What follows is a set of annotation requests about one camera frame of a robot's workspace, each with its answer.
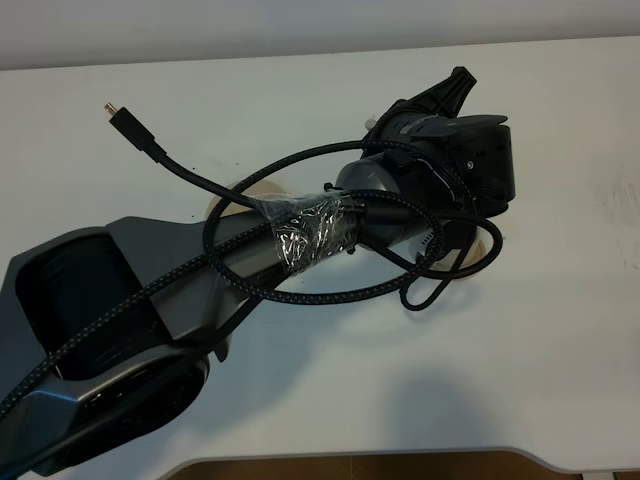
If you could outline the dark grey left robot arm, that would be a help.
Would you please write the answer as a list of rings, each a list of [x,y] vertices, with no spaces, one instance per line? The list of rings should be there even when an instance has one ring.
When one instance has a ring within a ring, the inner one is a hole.
[[[1,475],[42,476],[147,435],[199,395],[263,301],[349,304],[439,289],[499,255],[515,196],[503,115],[464,116],[463,67],[357,141],[227,188],[183,168],[127,109],[111,125],[218,201],[200,223],[125,217],[13,257],[1,288]]]

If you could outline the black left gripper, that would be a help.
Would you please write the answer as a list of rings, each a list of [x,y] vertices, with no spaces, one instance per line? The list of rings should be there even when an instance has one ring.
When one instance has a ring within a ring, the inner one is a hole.
[[[492,218],[515,198],[511,131],[504,115],[457,117],[475,85],[476,78],[459,66],[436,85],[397,102],[367,138],[417,150],[367,155],[389,171],[401,194],[435,209]]]

